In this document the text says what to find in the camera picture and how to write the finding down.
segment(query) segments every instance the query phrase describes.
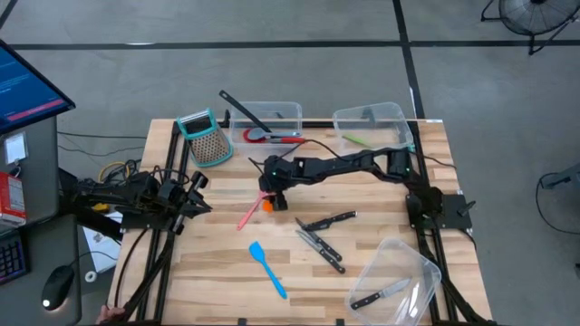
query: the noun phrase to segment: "desk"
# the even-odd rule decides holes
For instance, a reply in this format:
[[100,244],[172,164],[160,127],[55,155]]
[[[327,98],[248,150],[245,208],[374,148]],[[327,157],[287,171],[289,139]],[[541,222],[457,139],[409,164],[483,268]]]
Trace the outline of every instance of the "desk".
[[[165,165],[172,125],[173,120],[151,123],[142,170]],[[420,120],[418,127],[424,154],[452,163],[443,124]],[[339,140],[333,129],[304,129],[304,137],[318,139],[334,149]],[[179,166],[182,144],[183,139],[179,138],[173,168]],[[296,155],[332,156],[314,143],[304,144]],[[457,192],[459,183],[452,168],[430,160],[426,164],[433,186],[444,193]],[[190,158],[188,175],[196,169]],[[360,324],[345,309],[343,301],[380,241],[385,237],[399,238],[417,248],[404,204],[408,190],[403,185],[355,173],[330,177],[314,186],[294,187],[285,192],[288,211],[270,215],[256,212],[238,232],[237,223],[256,200],[258,171],[237,154],[222,165],[199,170],[209,177],[202,193],[214,211],[187,221],[177,239],[163,324],[237,324],[238,318],[247,318],[248,324],[334,325],[336,319]],[[340,275],[297,236],[294,218],[310,223],[349,210],[357,210],[358,216],[319,233],[343,256],[346,274]],[[131,231],[123,237],[117,266],[122,265],[138,233]],[[476,312],[491,318],[473,244],[459,231],[441,233],[451,280]],[[285,287],[288,300],[280,298],[263,267],[249,254],[247,248],[255,240],[266,250],[266,260]],[[150,232],[141,239],[128,265],[121,287],[122,303],[131,297],[143,277],[149,244]],[[115,271],[109,302],[113,302],[120,269]],[[151,289],[149,318],[157,284]],[[441,318],[447,319],[441,290],[438,301]],[[427,310],[423,322],[429,321]]]

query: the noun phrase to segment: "box grater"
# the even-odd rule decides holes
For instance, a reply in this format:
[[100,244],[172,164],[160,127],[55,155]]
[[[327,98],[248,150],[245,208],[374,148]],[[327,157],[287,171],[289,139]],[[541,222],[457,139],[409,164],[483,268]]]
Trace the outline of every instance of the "box grater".
[[231,158],[232,146],[211,109],[177,118],[176,121],[198,167],[212,167]]

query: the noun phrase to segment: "keyboard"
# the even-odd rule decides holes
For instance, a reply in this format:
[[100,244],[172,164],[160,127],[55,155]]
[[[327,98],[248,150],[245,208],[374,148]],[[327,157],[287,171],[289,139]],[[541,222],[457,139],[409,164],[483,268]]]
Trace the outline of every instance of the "keyboard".
[[0,237],[0,284],[29,272],[24,253],[20,231],[14,230]]

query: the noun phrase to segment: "red box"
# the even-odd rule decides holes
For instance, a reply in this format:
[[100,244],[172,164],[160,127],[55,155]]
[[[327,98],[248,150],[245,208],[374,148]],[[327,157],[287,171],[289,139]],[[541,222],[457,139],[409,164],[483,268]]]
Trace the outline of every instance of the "red box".
[[0,172],[0,224],[18,227],[26,224],[22,181]]

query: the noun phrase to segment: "blue spatula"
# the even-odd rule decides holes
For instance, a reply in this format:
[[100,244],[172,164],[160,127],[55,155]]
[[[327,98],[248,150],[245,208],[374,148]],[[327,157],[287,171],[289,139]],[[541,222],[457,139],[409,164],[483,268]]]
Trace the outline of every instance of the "blue spatula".
[[254,257],[254,259],[256,259],[258,262],[262,263],[262,265],[266,269],[266,272],[270,276],[272,283],[274,284],[275,288],[278,290],[278,293],[280,293],[280,296],[284,299],[287,298],[286,291],[284,291],[282,284],[280,284],[278,279],[276,279],[276,276],[274,275],[274,273],[272,273],[272,271],[270,270],[270,267],[268,267],[268,264],[266,264],[266,254],[264,253],[264,249],[262,249],[262,246],[260,246],[258,241],[255,241],[253,244],[250,245],[250,253],[252,254],[252,257]]

